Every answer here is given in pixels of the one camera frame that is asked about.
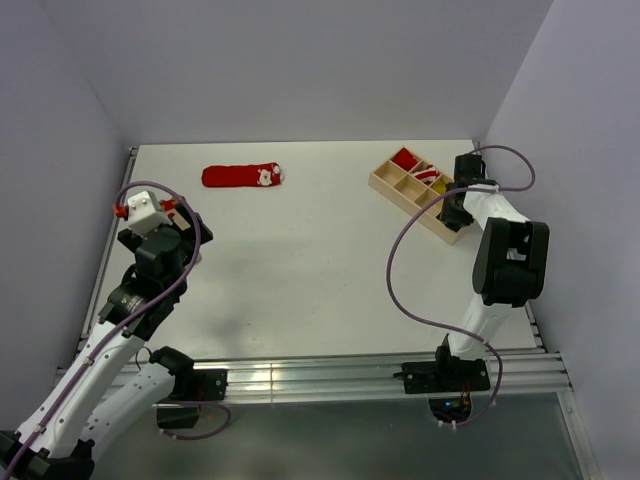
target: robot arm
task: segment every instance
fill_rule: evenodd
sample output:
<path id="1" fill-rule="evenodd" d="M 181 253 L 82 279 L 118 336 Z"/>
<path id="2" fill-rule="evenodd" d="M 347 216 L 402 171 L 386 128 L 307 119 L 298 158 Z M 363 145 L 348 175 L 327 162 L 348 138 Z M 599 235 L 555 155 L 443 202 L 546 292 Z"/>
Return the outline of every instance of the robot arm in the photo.
<path id="1" fill-rule="evenodd" d="M 485 178 L 479 155 L 456 157 L 454 182 L 447 190 L 474 190 L 445 198 L 440 220 L 450 229 L 478 222 L 483 230 L 472 274 L 474 295 L 464 315 L 462 329 L 490 343 L 514 308 L 523 307 L 542 292 L 549 244 L 549 227 L 520 214 Z M 462 332 L 448 334 L 436 351 L 434 362 L 410 362 L 402 366 L 405 392 L 452 393 L 491 388 L 484 361 L 484 343 Z M 471 407 L 453 399 L 430 400 L 432 411 L 450 421 L 468 418 Z"/>
<path id="2" fill-rule="evenodd" d="M 490 342 L 512 309 L 537 298 L 543 287 L 549 229 L 520 214 L 495 187 L 467 192 L 464 209 L 483 230 L 473 269 L 475 294 L 462 328 Z M 449 335 L 451 354 L 464 360 L 485 356 L 468 335 Z"/>
<path id="3" fill-rule="evenodd" d="M 198 396 L 193 360 L 164 347 L 151 355 L 134 379 L 100 404 L 115 376 L 180 301 L 186 281 L 113 336 L 99 356 L 92 359 L 89 353 L 123 319 L 179 280 L 194 254 L 196 228 L 201 243 L 213 238 L 197 214 L 194 225 L 179 201 L 161 205 L 151 192 L 130 197 L 127 207 L 116 209 L 116 215 L 127 220 L 128 229 L 118 234 L 118 240 L 135 254 L 135 264 L 109 295 L 85 347 L 54 391 L 16 432 L 0 432 L 0 465 L 4 468 L 24 450 L 26 439 L 38 433 L 13 472 L 18 479 L 88 479 L 95 460 L 151 405 L 167 397 L 191 400 Z M 42 425 L 46 412 L 67 390 L 62 405 Z"/>

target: red sock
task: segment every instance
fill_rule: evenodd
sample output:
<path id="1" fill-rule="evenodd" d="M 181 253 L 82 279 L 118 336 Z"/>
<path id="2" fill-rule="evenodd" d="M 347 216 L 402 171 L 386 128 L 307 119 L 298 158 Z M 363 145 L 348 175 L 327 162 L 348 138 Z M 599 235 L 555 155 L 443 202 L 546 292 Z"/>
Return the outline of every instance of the red sock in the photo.
<path id="1" fill-rule="evenodd" d="M 212 165 L 202 171 L 205 187 L 272 187 L 280 185 L 284 175 L 277 163 L 262 165 Z"/>

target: wooden compartment box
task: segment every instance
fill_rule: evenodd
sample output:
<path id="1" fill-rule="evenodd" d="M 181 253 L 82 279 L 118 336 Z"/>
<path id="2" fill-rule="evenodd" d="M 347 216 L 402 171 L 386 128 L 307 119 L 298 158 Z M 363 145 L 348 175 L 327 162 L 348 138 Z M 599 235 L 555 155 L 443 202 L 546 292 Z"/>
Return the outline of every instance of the wooden compartment box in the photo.
<path id="1" fill-rule="evenodd" d="M 411 169 L 404 170 L 394 163 L 393 160 L 396 158 L 396 154 L 371 172 L 369 185 L 409 215 L 414 216 L 429 201 L 444 193 L 445 185 L 453 182 L 453 179 L 441 173 L 437 165 L 427 162 L 413 152 L 409 153 L 417 160 L 417 163 Z M 416 179 L 412 173 L 424 170 L 430 165 L 433 165 L 438 170 L 439 175 L 430 186 L 427 186 Z M 427 210 L 418 219 L 418 222 L 448 244 L 453 245 L 464 234 L 466 228 L 462 228 L 458 232 L 447 228 L 444 223 L 437 219 L 441 210 L 442 202 L 438 202 Z"/>

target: purple cable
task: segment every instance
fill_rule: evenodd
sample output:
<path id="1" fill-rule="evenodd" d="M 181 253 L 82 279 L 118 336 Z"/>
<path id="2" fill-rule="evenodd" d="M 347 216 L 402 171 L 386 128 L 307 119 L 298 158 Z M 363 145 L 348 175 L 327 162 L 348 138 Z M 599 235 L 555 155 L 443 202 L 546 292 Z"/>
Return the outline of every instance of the purple cable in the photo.
<path id="1" fill-rule="evenodd" d="M 220 403 L 202 402 L 202 401 L 189 402 L 189 401 L 175 401 L 175 400 L 167 400 L 166 402 L 162 402 L 162 403 L 170 403 L 170 404 L 173 404 L 173 405 L 181 405 L 183 407 L 214 407 L 214 408 L 218 408 L 220 410 L 223 410 L 227 414 L 227 417 L 225 418 L 225 420 L 222 423 L 222 425 L 220 425 L 215 430 L 212 430 L 212 431 L 210 431 L 208 433 L 204 433 L 202 435 L 193 435 L 193 436 L 178 435 L 176 433 L 169 432 L 167 430 L 161 430 L 163 435 L 166 435 L 167 437 L 171 437 L 174 440 L 194 441 L 194 440 L 204 440 L 204 439 L 207 439 L 207 438 L 211 438 L 211 437 L 219 434 L 220 432 L 222 432 L 231 423 L 231 410 L 229 410 L 229 408 L 227 406 L 222 405 Z"/>
<path id="2" fill-rule="evenodd" d="M 134 188 L 134 187 L 153 187 L 153 188 L 157 188 L 159 190 L 162 190 L 162 191 L 168 193 L 172 197 L 180 200 L 182 202 L 182 205 L 184 206 L 185 210 L 187 211 L 187 213 L 191 217 L 193 225 L 198 225 L 198 218 L 197 218 L 195 212 L 192 210 L 192 208 L 187 203 L 187 201 L 184 198 L 182 198 L 180 195 L 178 195 L 176 192 L 171 190 L 169 187 L 165 187 L 164 185 L 162 185 L 160 183 L 156 183 L 156 182 L 140 181 L 140 182 L 131 182 L 131 183 L 125 185 L 124 187 L 122 187 L 120 189 L 120 191 L 116 195 L 116 202 L 115 202 L 116 205 L 119 205 L 120 202 L 122 201 L 122 199 L 124 198 L 124 195 L 127 193 L 127 191 L 130 190 L 131 188 Z M 201 242 L 200 229 L 196 228 L 195 229 L 195 245 L 194 245 L 194 250 L 193 250 L 193 256 L 191 257 L 191 261 L 185 267 L 184 272 L 182 272 L 182 275 L 180 275 L 180 277 L 178 277 L 178 279 L 175 282 L 173 282 L 173 284 L 169 288 L 167 288 L 164 292 L 162 292 L 160 295 L 155 297 L 153 300 L 151 300 L 149 303 L 144 305 L 142 308 L 140 308 L 139 310 L 136 310 L 131 315 L 129 315 L 127 318 L 122 320 L 119 324 L 117 324 L 100 342 L 98 342 L 98 344 L 94 347 L 94 349 L 91 351 L 91 353 L 89 353 L 89 355 L 87 355 L 87 358 L 89 358 L 90 360 L 95 361 L 96 358 L 98 358 L 98 355 L 100 355 L 100 352 L 102 351 L 102 349 L 107 345 L 107 343 L 109 343 L 111 341 L 111 339 L 113 339 L 116 335 L 119 335 L 123 328 L 125 328 L 127 325 L 129 325 L 131 322 L 133 322 L 140 315 L 142 315 L 143 313 L 147 312 L 149 309 L 155 307 L 158 303 L 160 303 L 162 300 L 164 300 L 168 295 L 170 295 L 176 288 L 178 288 L 186 280 L 187 275 L 189 275 L 189 273 L 191 272 L 191 269 L 193 269 L 193 266 L 196 264 L 196 260 L 198 259 L 198 253 L 200 252 L 200 242 Z M 80 368 L 78 369 L 78 371 L 75 373 L 75 375 L 73 377 L 71 377 L 71 380 L 69 381 L 69 383 L 60 392 L 60 395 L 58 396 L 58 398 L 56 398 L 56 400 L 53 402 L 53 404 L 51 405 L 49 410 L 47 410 L 47 412 L 43 415 L 42 419 L 40 420 L 39 425 L 41 426 L 41 431 L 44 431 L 44 428 L 51 421 L 53 416 L 56 414 L 56 412 L 62 406 L 64 401 L 67 399 L 67 397 L 69 396 L 71 391 L 75 388 L 75 386 L 78 384 L 78 382 L 80 381 L 80 379 L 82 378 L 82 376 L 84 375 L 84 373 L 86 372 L 86 370 L 88 368 L 89 368 L 89 366 L 87 364 L 81 365 Z M 31 447 L 31 445 L 33 445 L 33 443 L 38 438 L 39 434 L 40 434 L 39 432 L 33 432 L 31 435 L 29 435 L 29 437 L 27 438 L 26 442 L 24 442 L 22 444 L 22 446 L 20 447 L 20 449 L 18 450 L 16 455 L 13 457 L 13 459 L 11 460 L 9 465 L 7 466 L 7 470 L 6 470 L 5 474 L 4 474 L 4 476 L 2 477 L 3 480 L 10 480 L 11 479 L 11 475 L 13 474 L 13 471 L 15 470 L 16 466 L 20 462 L 20 459 L 25 454 L 25 452 Z"/>
<path id="3" fill-rule="evenodd" d="M 518 152 L 517 150 L 515 150 L 515 149 L 513 149 L 511 147 L 507 147 L 505 145 L 487 145 L 487 146 L 484 146 L 484 147 L 476 148 L 476 149 L 472 150 L 471 152 L 469 152 L 469 154 L 480 152 L 482 150 L 488 150 L 488 149 L 506 150 L 508 152 L 513 153 L 514 155 L 519 157 L 522 161 L 524 161 L 524 163 L 529 168 L 529 171 L 531 172 L 531 180 L 529 181 L 528 185 L 526 185 L 524 187 L 499 187 L 499 189 L 498 189 L 499 191 L 502 191 L 502 192 L 524 192 L 526 190 L 529 190 L 535 184 L 535 182 L 536 182 L 536 172 L 535 172 L 535 170 L 533 168 L 533 165 L 531 164 L 531 162 L 524 155 L 522 155 L 520 152 Z M 495 402 L 496 397 L 498 396 L 498 392 L 500 391 L 500 386 L 502 385 L 502 376 L 503 376 L 503 373 L 504 373 L 504 365 L 502 363 L 502 358 L 500 357 L 500 354 L 498 353 L 498 351 L 493 346 L 491 346 L 491 344 L 489 344 L 489 342 L 486 342 L 484 340 L 484 338 L 482 338 L 480 335 L 477 335 L 477 334 L 475 334 L 473 332 L 465 330 L 464 328 L 454 327 L 452 325 L 446 325 L 444 323 L 439 323 L 439 322 L 434 322 L 434 321 L 431 321 L 431 320 L 427 320 L 426 318 L 419 317 L 419 316 L 411 313 L 409 310 L 407 310 L 407 308 L 404 305 L 402 305 L 402 303 L 400 303 L 400 300 L 398 300 L 398 297 L 396 296 L 396 293 L 393 290 L 393 285 L 391 284 L 391 267 L 393 265 L 393 260 L 394 260 L 394 258 L 396 256 L 396 252 L 398 251 L 398 247 L 400 246 L 400 242 L 402 241 L 404 236 L 407 234 L 409 229 L 413 226 L 413 224 L 416 223 L 418 221 L 418 219 L 427 210 L 429 210 L 431 207 L 433 207 L 439 201 L 444 200 L 445 198 L 450 197 L 451 195 L 456 195 L 458 193 L 466 193 L 466 192 L 486 193 L 487 190 L 486 189 L 482 189 L 482 188 L 477 188 L 477 187 L 475 187 L 475 188 L 474 187 L 454 188 L 452 190 L 449 190 L 448 192 L 443 193 L 442 195 L 438 196 L 437 198 L 435 198 L 432 201 L 430 201 L 429 203 L 427 203 L 424 207 L 422 207 L 420 209 L 420 211 L 418 213 L 416 213 L 411 218 L 411 220 L 409 220 L 409 222 L 404 226 L 404 228 L 398 234 L 398 237 L 396 238 L 396 240 L 393 242 L 393 246 L 391 247 L 391 252 L 389 253 L 389 259 L 387 260 L 387 273 L 386 273 L 387 290 L 389 291 L 389 296 L 391 297 L 391 300 L 396 305 L 396 307 L 398 307 L 398 309 L 402 313 L 404 313 L 407 317 L 411 318 L 412 320 L 415 320 L 416 322 L 420 322 L 420 323 L 423 323 L 425 325 L 429 325 L 431 327 L 442 328 L 442 329 L 445 329 L 445 330 L 449 330 L 451 332 L 456 332 L 456 333 L 461 333 L 462 335 L 467 335 L 468 337 L 473 338 L 474 340 L 482 343 L 485 347 L 487 347 L 489 349 L 489 351 L 493 354 L 493 356 L 496 357 L 496 360 L 498 361 L 498 378 L 497 378 L 496 384 L 495 384 L 495 386 L 493 388 L 493 392 L 491 393 L 491 396 L 489 397 L 489 401 L 486 403 L 486 405 L 477 414 L 473 415 L 472 417 L 468 418 L 467 420 L 465 420 L 463 422 L 457 423 L 456 425 L 458 427 L 466 426 L 466 425 L 469 425 L 469 424 L 473 423 L 475 420 L 477 420 L 478 418 L 483 416 L 487 412 L 487 410 L 489 410 L 491 405 L 493 405 L 493 403 Z"/>

